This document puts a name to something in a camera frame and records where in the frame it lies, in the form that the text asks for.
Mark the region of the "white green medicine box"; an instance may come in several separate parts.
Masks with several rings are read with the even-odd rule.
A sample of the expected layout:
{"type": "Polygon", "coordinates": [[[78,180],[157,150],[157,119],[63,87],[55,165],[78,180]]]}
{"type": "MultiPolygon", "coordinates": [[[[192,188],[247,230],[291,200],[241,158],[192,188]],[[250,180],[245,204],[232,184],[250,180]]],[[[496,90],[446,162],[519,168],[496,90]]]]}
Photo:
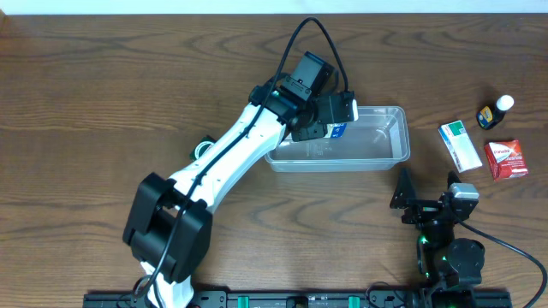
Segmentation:
{"type": "Polygon", "coordinates": [[[443,124],[438,131],[459,173],[482,166],[478,152],[462,121],[443,124]]]}

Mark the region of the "blue KoolFever box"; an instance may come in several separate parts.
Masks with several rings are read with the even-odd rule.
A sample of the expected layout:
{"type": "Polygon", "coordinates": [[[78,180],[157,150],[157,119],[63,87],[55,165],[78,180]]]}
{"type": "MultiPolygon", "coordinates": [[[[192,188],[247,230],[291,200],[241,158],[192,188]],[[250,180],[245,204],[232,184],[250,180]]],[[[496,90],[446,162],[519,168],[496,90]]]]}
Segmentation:
{"type": "Polygon", "coordinates": [[[346,123],[333,123],[333,124],[327,124],[326,128],[326,139],[338,139],[341,138],[345,132],[345,129],[347,127],[346,123]]]}

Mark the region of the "red Panadol box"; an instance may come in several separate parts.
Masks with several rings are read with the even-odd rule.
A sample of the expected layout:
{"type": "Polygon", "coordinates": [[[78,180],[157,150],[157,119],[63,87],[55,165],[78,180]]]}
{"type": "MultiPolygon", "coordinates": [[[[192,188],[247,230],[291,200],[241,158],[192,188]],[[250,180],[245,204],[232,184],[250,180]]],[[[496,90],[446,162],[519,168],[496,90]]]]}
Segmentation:
{"type": "Polygon", "coordinates": [[[527,164],[517,139],[489,142],[484,149],[494,181],[518,178],[528,174],[527,164]]]}

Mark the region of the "clear plastic container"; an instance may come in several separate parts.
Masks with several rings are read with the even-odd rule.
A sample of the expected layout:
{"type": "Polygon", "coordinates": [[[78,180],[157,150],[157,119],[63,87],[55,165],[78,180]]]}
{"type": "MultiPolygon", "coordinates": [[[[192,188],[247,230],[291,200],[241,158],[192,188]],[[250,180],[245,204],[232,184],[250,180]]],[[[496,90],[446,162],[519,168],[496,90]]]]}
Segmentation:
{"type": "Polygon", "coordinates": [[[276,172],[388,170],[409,159],[408,124],[399,106],[361,106],[359,119],[338,139],[285,139],[265,160],[276,172]]]}

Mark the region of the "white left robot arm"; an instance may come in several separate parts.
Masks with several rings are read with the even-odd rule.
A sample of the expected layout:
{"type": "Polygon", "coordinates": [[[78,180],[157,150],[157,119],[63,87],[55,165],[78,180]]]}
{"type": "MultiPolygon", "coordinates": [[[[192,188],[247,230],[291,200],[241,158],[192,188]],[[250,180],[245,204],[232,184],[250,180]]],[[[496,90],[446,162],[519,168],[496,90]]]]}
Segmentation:
{"type": "Polygon", "coordinates": [[[325,90],[329,63],[307,52],[292,74],[256,86],[236,123],[203,155],[164,179],[151,173],[138,186],[122,234],[146,274],[133,298],[153,307],[185,307],[191,275],[206,255],[213,214],[230,189],[287,136],[321,139],[330,124],[358,119],[354,92],[325,90]]]}

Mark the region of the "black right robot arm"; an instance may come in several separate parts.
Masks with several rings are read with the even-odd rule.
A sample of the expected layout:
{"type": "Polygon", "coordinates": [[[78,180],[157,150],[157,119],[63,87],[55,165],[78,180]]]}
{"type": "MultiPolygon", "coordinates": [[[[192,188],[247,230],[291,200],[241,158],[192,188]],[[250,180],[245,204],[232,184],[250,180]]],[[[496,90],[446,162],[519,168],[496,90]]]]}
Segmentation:
{"type": "Polygon", "coordinates": [[[407,307],[475,307],[473,288],[482,282],[485,247],[456,238],[455,226],[469,218],[479,202],[474,185],[448,173],[447,190],[437,200],[417,196],[406,169],[398,175],[390,208],[402,210],[402,223],[414,225],[419,272],[426,283],[406,295],[407,307]]]}

